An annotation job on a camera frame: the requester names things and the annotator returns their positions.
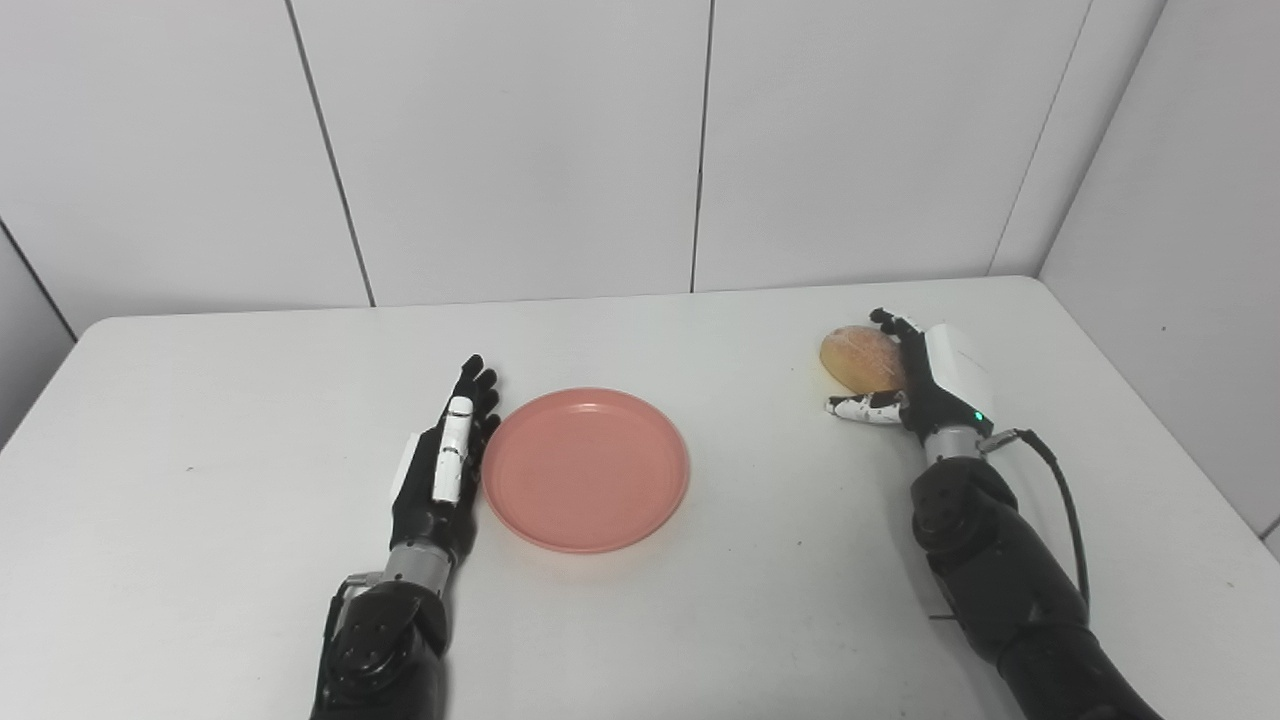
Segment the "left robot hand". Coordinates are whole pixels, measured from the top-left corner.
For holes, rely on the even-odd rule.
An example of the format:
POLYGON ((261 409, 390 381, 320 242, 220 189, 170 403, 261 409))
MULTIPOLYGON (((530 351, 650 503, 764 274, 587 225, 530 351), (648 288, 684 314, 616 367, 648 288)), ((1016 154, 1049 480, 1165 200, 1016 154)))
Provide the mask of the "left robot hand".
POLYGON ((480 466, 500 425, 497 384, 497 372, 483 356, 471 356, 436 424, 410 442, 390 511, 393 550, 430 546, 454 568, 470 556, 480 466))

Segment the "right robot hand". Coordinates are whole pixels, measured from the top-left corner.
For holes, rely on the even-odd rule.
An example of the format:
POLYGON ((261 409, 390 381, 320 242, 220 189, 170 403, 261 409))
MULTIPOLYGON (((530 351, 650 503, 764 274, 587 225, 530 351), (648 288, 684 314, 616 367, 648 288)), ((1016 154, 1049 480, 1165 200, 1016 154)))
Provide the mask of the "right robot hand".
POLYGON ((849 421, 899 425, 928 445, 968 433, 979 445, 995 433, 995 386, 972 338, 948 323, 929 327, 877 307, 869 325, 828 333, 820 363, 844 373, 847 395, 826 411, 849 421))

